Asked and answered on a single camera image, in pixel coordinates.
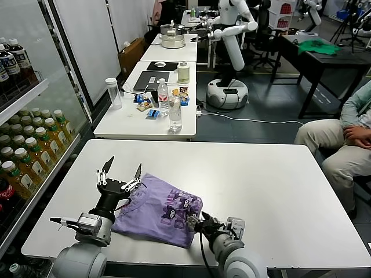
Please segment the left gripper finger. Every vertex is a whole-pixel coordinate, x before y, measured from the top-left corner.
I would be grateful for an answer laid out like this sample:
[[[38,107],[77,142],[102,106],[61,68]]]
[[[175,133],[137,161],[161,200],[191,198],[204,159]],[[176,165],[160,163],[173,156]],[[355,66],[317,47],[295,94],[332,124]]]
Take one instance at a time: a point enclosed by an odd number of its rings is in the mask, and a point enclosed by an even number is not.
[[[139,164],[134,177],[125,185],[121,186],[122,191],[132,191],[141,184],[141,167],[142,163]]]
[[[109,172],[111,165],[114,161],[114,156],[112,156],[107,162],[104,163],[101,170],[97,170],[97,186],[107,185],[107,173]]]

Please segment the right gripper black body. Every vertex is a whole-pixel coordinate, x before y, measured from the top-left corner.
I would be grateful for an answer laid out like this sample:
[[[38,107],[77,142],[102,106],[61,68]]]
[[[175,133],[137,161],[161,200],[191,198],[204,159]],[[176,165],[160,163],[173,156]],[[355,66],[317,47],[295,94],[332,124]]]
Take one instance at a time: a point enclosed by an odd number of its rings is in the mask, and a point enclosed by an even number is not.
[[[212,236],[217,233],[223,226],[223,223],[216,221],[214,218],[201,220],[195,224],[195,233],[200,233],[205,236]]]

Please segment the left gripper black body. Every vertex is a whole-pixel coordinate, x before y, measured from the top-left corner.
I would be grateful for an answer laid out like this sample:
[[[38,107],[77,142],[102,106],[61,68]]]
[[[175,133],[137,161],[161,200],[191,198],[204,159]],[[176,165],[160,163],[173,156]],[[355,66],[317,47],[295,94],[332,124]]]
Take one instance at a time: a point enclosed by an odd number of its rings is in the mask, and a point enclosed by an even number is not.
[[[96,215],[114,216],[116,210],[130,204],[130,192],[121,189],[125,185],[125,182],[112,179],[97,183],[101,196],[96,204]]]

